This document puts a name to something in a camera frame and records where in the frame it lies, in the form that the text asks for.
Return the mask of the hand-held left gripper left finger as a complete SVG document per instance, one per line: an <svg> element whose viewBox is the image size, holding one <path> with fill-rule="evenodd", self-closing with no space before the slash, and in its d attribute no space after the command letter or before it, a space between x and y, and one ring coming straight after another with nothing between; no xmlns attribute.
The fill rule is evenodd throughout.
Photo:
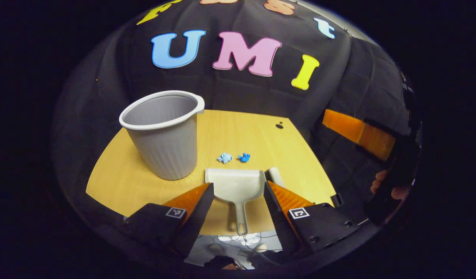
<svg viewBox="0 0 476 279"><path fill-rule="evenodd" d="M120 231L155 251L187 258L213 199L213 183L202 184L162 205L144 205L120 224Z"/></svg>

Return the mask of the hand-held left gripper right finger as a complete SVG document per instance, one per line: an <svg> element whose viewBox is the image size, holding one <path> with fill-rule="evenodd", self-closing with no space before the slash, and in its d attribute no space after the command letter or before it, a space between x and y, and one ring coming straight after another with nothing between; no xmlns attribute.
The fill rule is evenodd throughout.
<svg viewBox="0 0 476 279"><path fill-rule="evenodd" d="M312 203L272 181L264 198L287 258L336 260L360 247L360 226L330 203Z"/></svg>

